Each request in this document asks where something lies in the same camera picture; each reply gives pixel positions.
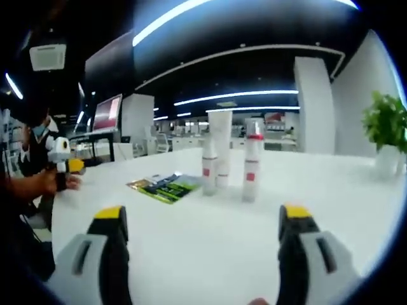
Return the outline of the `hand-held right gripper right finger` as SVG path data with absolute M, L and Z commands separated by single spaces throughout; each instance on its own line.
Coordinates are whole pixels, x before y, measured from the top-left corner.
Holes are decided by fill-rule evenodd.
M 342 304 L 359 286 L 348 248 L 305 207 L 280 207 L 278 239 L 277 304 Z

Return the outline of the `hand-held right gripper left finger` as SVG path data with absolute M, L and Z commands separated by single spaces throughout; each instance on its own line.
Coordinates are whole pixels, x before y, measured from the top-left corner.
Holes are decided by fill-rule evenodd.
M 99 211 L 59 252 L 53 292 L 64 304 L 129 304 L 127 243 L 125 207 Z

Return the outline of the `person's left hand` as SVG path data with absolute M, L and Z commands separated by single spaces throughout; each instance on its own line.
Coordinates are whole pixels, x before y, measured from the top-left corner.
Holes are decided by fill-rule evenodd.
M 44 188 L 48 194 L 56 194 L 66 189 L 79 189 L 81 179 L 68 173 L 58 173 L 55 170 L 44 171 Z

